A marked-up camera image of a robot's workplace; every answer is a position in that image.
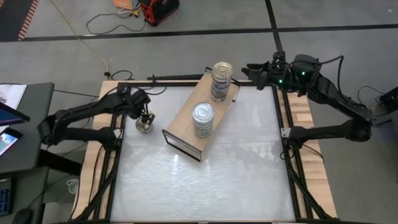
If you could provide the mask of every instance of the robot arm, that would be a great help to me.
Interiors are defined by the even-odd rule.
[[[301,148],[310,139],[346,138],[351,141],[367,141],[371,135],[372,111],[347,96],[320,74],[322,64],[308,55],[297,55],[291,63],[285,61],[285,52],[276,52],[271,62],[247,64],[242,68],[258,90],[274,85],[289,93],[297,92],[298,97],[307,95],[319,104],[327,104],[352,119],[339,125],[305,129],[285,128],[282,137],[288,139],[292,147]]]
[[[42,143],[52,146],[63,140],[99,141],[105,150],[117,150],[121,142],[113,132],[113,128],[105,127],[99,130],[68,128],[82,119],[98,114],[126,114],[132,119],[142,118],[142,122],[150,125],[155,116],[147,111],[150,98],[144,90],[137,90],[132,95],[127,88],[120,88],[116,93],[110,93],[97,102],[78,106],[69,110],[59,110],[48,116],[39,125],[38,130]]]

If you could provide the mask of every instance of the silver can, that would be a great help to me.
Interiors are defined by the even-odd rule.
[[[208,103],[197,103],[192,109],[193,133],[207,138],[213,129],[214,109]]]
[[[228,94],[229,85],[231,84],[232,65],[226,62],[219,62],[213,67],[211,98],[216,102],[225,100]]]

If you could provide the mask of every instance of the metal bracket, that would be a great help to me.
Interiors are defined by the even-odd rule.
[[[288,138],[290,135],[290,128],[281,128],[280,134],[282,135],[282,138]]]

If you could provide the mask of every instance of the monitor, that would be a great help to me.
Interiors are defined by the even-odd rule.
[[[28,121],[30,121],[28,116],[12,109],[4,103],[0,103],[0,126],[19,124]]]

